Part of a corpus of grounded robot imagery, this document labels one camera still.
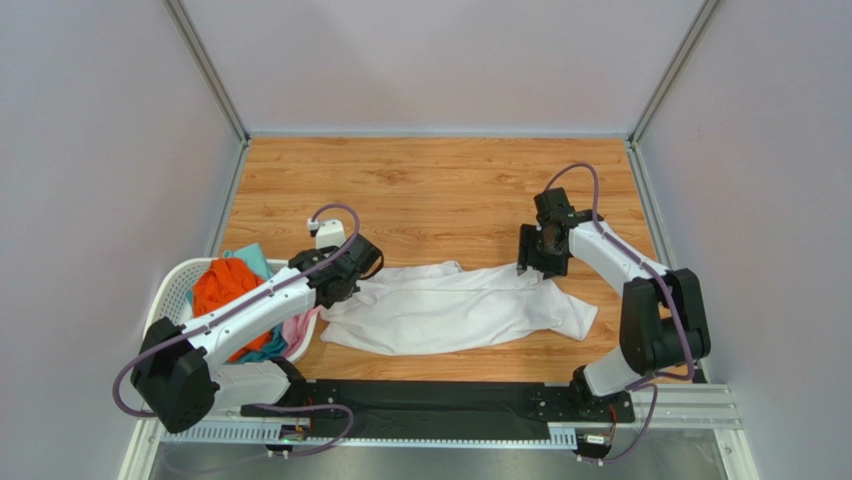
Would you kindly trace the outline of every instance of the teal cloth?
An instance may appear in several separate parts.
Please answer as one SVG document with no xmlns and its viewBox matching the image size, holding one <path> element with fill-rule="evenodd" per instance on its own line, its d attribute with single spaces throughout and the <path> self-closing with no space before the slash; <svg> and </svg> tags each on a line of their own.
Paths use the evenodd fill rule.
<svg viewBox="0 0 852 480">
<path fill-rule="evenodd" d="M 225 250 L 225 253 L 222 254 L 222 258 L 239 258 L 246 262 L 249 269 L 258 277 L 264 280 L 272 278 L 272 269 L 269 268 L 269 264 L 266 263 L 266 257 L 263 255 L 263 250 L 260 249 L 260 245 L 257 243 L 252 243 L 251 245 L 243 247 L 235 252 Z"/>
<path fill-rule="evenodd" d="M 259 352 L 248 352 L 237 359 L 236 362 L 228 363 L 243 364 L 262 362 L 264 360 L 269 360 L 270 358 L 283 357 L 285 350 L 287 350 L 287 341 L 284 340 L 283 336 L 281 336 L 281 324 L 279 323 L 272 329 L 272 340 L 264 345 Z"/>
</svg>

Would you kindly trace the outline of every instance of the cable connector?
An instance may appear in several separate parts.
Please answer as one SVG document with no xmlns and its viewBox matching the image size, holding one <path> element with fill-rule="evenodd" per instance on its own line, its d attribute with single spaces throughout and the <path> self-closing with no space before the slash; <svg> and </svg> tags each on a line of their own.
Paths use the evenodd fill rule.
<svg viewBox="0 0 852 480">
<path fill-rule="evenodd" d="M 315 237 L 319 231 L 320 221 L 308 218 L 307 225 L 308 231 L 311 232 L 311 237 Z"/>
</svg>

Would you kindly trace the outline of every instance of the clothing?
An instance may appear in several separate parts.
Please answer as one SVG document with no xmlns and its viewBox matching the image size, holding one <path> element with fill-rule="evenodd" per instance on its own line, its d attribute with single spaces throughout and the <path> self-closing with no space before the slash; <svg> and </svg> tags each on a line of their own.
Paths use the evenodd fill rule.
<svg viewBox="0 0 852 480">
<path fill-rule="evenodd" d="M 212 312 L 262 283 L 263 279 L 252 273 L 239 258 L 217 258 L 192 287 L 192 314 L 200 317 Z M 228 361 L 237 362 L 246 353 L 259 352 L 271 340 L 272 332 L 266 332 L 231 355 Z"/>
<path fill-rule="evenodd" d="M 239 258 L 258 277 L 264 280 L 272 278 L 272 269 L 266 263 L 266 257 L 263 255 L 263 250 L 260 249 L 260 244 L 258 243 L 252 243 L 236 251 L 225 250 L 222 258 Z M 194 303 L 192 296 L 192 290 L 186 292 L 186 299 L 190 304 Z"/>
<path fill-rule="evenodd" d="M 305 341 L 310 341 L 307 338 L 308 327 L 311 324 L 311 317 L 316 315 L 322 307 L 314 307 L 305 313 L 296 315 L 290 320 L 285 321 L 281 325 L 281 337 L 287 342 L 287 350 L 284 351 L 284 356 L 288 359 Z"/>
<path fill-rule="evenodd" d="M 514 264 L 466 272 L 455 262 L 385 268 L 323 318 L 322 340 L 383 355 L 497 345 L 536 330 L 583 340 L 597 307 Z"/>
<path fill-rule="evenodd" d="M 262 362 L 264 360 L 269 360 L 270 358 L 280 357 L 284 354 L 284 351 L 287 349 L 287 340 L 281 335 L 281 325 L 278 324 L 268 332 L 269 341 L 263 344 L 259 350 L 257 351 L 247 351 L 241 357 L 234 359 L 232 355 L 231 358 L 228 359 L 230 363 L 251 363 L 251 362 Z"/>
</svg>

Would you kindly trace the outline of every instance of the gray wall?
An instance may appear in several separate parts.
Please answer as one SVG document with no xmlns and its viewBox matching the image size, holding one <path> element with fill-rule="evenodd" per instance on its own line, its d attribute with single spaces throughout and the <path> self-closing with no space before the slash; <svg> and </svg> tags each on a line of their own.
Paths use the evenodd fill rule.
<svg viewBox="0 0 852 480">
<path fill-rule="evenodd" d="M 852 471 L 850 19 L 724 2 L 642 146 L 765 479 Z"/>
<path fill-rule="evenodd" d="M 626 133 L 701 0 L 187 0 L 250 130 Z"/>
<path fill-rule="evenodd" d="M 160 1 L 0 1 L 0 477 L 116 477 L 112 379 L 236 158 Z"/>
</svg>

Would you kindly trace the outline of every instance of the pink cloth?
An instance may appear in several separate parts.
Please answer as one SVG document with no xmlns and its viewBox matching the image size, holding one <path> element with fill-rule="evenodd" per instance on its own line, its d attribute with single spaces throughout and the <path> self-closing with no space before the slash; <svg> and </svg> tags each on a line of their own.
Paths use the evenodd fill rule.
<svg viewBox="0 0 852 480">
<path fill-rule="evenodd" d="M 281 324 L 281 336 L 287 342 L 287 350 L 284 350 L 285 357 L 289 358 L 290 355 L 296 353 L 296 350 L 305 342 L 305 337 L 308 335 L 308 327 L 311 324 L 311 317 L 319 313 L 320 309 L 322 307 L 314 307 Z"/>
</svg>

